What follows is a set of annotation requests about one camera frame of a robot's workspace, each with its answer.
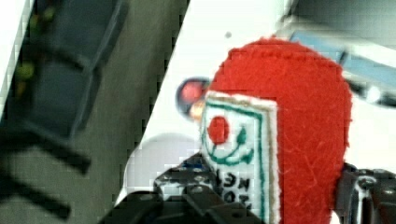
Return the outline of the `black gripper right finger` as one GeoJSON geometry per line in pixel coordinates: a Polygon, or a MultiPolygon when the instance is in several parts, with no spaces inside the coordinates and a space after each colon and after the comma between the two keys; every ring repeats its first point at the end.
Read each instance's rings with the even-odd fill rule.
{"type": "Polygon", "coordinates": [[[396,177],[390,171],[345,163],[335,196],[340,224],[396,224],[396,177]]]}

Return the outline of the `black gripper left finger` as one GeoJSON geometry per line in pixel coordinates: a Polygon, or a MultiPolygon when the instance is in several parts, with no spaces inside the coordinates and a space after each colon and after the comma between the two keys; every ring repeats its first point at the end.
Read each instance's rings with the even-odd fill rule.
{"type": "Polygon", "coordinates": [[[128,194],[99,224],[265,224],[241,203],[226,203],[200,154],[128,194]]]}

